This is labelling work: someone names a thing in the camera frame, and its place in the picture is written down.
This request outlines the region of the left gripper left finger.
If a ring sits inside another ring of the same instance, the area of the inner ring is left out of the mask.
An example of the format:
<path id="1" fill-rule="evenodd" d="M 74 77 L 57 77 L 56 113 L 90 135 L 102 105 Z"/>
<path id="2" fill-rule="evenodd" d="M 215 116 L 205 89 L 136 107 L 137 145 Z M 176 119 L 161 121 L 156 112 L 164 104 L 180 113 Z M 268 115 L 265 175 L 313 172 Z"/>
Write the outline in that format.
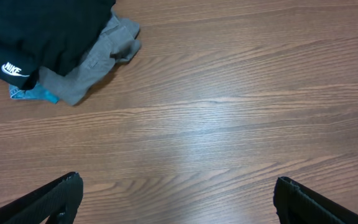
<path id="1" fill-rule="evenodd" d="M 69 172 L 0 208 L 0 224 L 73 224 L 83 199 L 83 179 Z"/>

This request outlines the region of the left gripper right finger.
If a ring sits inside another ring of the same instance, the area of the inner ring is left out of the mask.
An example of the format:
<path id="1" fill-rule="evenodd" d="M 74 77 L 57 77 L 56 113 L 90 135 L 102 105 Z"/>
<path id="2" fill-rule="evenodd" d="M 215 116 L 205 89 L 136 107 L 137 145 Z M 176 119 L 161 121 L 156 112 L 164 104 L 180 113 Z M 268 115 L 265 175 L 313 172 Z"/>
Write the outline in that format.
<path id="1" fill-rule="evenodd" d="M 289 177 L 279 177 L 273 205 L 281 224 L 358 224 L 358 214 Z"/>

